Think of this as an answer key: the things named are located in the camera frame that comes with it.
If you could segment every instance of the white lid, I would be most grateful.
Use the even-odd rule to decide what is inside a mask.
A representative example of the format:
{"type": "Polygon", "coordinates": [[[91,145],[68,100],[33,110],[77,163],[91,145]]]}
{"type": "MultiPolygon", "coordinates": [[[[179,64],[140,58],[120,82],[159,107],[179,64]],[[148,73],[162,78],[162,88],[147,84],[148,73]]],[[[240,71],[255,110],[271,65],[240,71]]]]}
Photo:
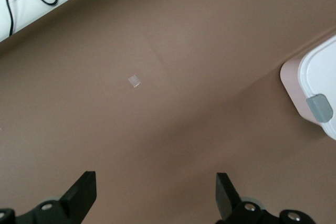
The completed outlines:
{"type": "Polygon", "coordinates": [[[314,116],[336,140],[336,36],[303,57],[298,80],[314,116]]]}

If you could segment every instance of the silver bolt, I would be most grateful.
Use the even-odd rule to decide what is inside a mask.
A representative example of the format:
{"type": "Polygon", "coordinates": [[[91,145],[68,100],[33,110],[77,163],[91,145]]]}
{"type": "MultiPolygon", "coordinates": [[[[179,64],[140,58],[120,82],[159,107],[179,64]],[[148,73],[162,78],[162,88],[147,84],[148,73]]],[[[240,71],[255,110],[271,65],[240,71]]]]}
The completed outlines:
{"type": "Polygon", "coordinates": [[[50,208],[52,208],[52,204],[50,204],[50,203],[45,204],[45,205],[43,205],[43,206],[41,207],[42,210],[48,210],[48,209],[50,209],[50,208]]]}
{"type": "Polygon", "coordinates": [[[256,207],[254,205],[252,205],[251,203],[246,203],[245,204],[245,209],[249,210],[249,211],[255,211],[256,207]]]}
{"type": "Polygon", "coordinates": [[[296,221],[300,221],[301,218],[298,214],[296,214],[295,212],[289,212],[288,213],[288,218],[291,220],[296,220],[296,221]]]}

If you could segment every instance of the brown surface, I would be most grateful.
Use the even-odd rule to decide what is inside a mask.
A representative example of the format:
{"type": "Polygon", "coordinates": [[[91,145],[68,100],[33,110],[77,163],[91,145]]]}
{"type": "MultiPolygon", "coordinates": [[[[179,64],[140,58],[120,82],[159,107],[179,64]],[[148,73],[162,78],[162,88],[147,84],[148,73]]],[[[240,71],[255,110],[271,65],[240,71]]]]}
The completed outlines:
{"type": "Polygon", "coordinates": [[[336,142],[280,78],[336,0],[71,0],[0,45],[1,206],[96,170],[84,223],[214,223],[216,172],[275,215],[336,219],[336,142]],[[133,88],[128,78],[141,80],[133,88]]]}

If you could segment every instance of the clear plastic piece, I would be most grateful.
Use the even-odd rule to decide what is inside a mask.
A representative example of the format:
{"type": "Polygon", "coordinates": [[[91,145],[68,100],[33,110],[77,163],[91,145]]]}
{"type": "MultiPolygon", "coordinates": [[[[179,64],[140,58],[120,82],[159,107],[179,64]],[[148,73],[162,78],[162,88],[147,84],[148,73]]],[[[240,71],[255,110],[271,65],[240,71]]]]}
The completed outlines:
{"type": "Polygon", "coordinates": [[[130,78],[128,78],[128,80],[133,85],[134,88],[141,83],[141,81],[136,75],[131,76],[130,78]]]}

